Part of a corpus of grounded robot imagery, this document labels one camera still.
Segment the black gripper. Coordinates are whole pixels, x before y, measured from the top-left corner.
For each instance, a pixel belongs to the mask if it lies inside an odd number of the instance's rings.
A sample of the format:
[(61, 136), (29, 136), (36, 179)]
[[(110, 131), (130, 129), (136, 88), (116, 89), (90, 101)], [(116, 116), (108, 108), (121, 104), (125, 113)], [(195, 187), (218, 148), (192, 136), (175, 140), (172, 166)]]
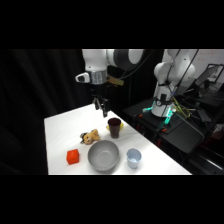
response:
[(98, 98), (102, 99), (102, 111), (103, 117), (107, 117), (108, 112), (110, 111), (110, 101), (108, 99), (104, 99), (106, 97), (107, 85), (90, 85), (91, 95), (94, 97), (93, 103), (95, 104), (95, 109), (101, 109), (101, 104)]

